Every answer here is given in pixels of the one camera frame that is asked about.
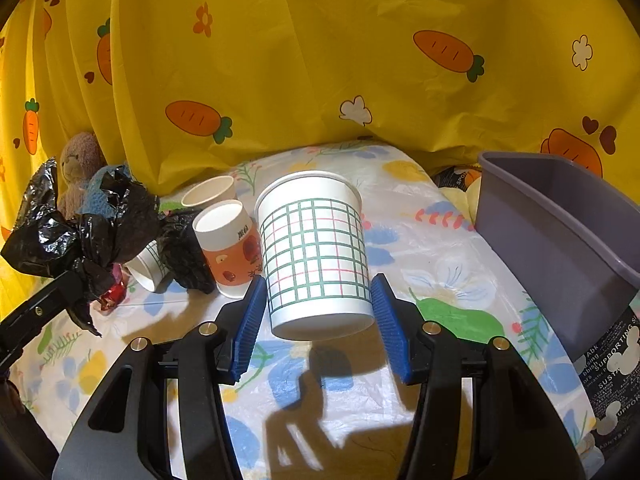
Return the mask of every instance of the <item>green grid pattern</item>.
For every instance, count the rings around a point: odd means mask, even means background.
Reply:
[[[321,209],[324,212],[331,212],[331,218],[319,218],[318,210]],[[303,219],[303,211],[310,211],[311,218]],[[346,217],[346,221],[335,217],[335,212],[339,212]],[[286,231],[286,234],[278,235],[276,237],[276,222],[283,220],[280,223],[284,225],[278,228],[278,231]],[[296,232],[292,232],[292,221],[297,220],[299,229]],[[348,230],[338,228],[318,228],[318,221],[331,220],[333,224],[340,222],[345,223],[348,226]],[[313,228],[305,229],[305,222],[308,224],[312,222]],[[335,241],[319,241],[319,233],[331,232],[335,234],[346,235],[350,238],[351,244]],[[313,234],[312,241],[305,241],[305,234]],[[273,236],[273,240],[270,240],[267,245],[267,239]],[[295,244],[293,237],[299,236],[301,243]],[[332,199],[307,199],[299,200],[296,202],[290,202],[283,205],[281,208],[276,209],[267,219],[262,222],[260,226],[260,242],[262,245],[262,254],[266,259],[264,270],[269,285],[269,305],[270,312],[276,312],[277,310],[289,306],[294,303],[303,303],[309,300],[316,300],[319,298],[355,298],[359,300],[370,301],[369,291],[369,278],[367,267],[367,255],[365,252],[364,236],[362,233],[362,224],[360,222],[360,215],[349,204]],[[286,242],[287,247],[281,247],[278,252],[275,252],[277,244],[283,244]],[[321,246],[333,246],[336,249],[335,255],[321,255]],[[351,256],[340,255],[338,247],[346,247],[351,252]],[[315,248],[315,256],[310,256],[310,248]],[[267,258],[268,251],[274,251],[269,258]],[[296,258],[294,256],[295,250],[302,251],[302,257]],[[284,254],[289,254],[289,261],[278,265],[276,259]],[[327,280],[322,275],[322,261],[323,260],[335,260],[338,261],[338,269],[331,269],[337,271],[340,280]],[[310,263],[315,262],[318,266],[318,270],[309,270]],[[296,264],[302,264],[304,268],[305,277],[300,280],[296,272]],[[318,280],[310,281],[309,273],[317,272]],[[345,277],[353,276],[353,280],[349,280]],[[280,288],[280,281],[282,280],[292,281],[292,286],[286,288]],[[327,294],[325,286],[327,285],[340,285],[343,288],[345,286],[353,286],[354,294],[347,294],[342,292],[341,294]],[[283,295],[293,292],[289,301],[283,300]]]

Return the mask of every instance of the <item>blue plush toy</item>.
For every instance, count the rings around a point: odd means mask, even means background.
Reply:
[[[96,215],[102,215],[105,218],[114,218],[114,216],[116,216],[116,210],[107,202],[107,196],[100,189],[100,184],[102,184],[102,178],[107,172],[113,175],[115,169],[119,166],[122,166],[122,164],[118,164],[116,166],[105,166],[96,171],[94,176],[91,177],[91,180],[86,187],[84,201],[82,202],[81,208],[78,210],[79,214],[93,213]],[[129,171],[128,164],[124,164],[124,173],[131,178],[131,172]]]

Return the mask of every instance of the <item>stacked paper cup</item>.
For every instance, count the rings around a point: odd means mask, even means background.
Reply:
[[[278,179],[255,205],[271,331],[291,340],[349,335],[372,325],[358,190],[326,171]]]

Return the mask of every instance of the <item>brown plush toy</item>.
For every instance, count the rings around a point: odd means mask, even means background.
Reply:
[[[80,209],[86,185],[104,165],[106,161],[94,133],[81,132],[69,139],[60,155],[60,171],[68,187],[58,199],[58,209],[65,218],[73,218]]]

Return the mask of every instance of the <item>gray plastic bin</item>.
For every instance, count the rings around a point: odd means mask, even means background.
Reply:
[[[640,208],[557,155],[485,152],[476,229],[576,360],[640,288]]]

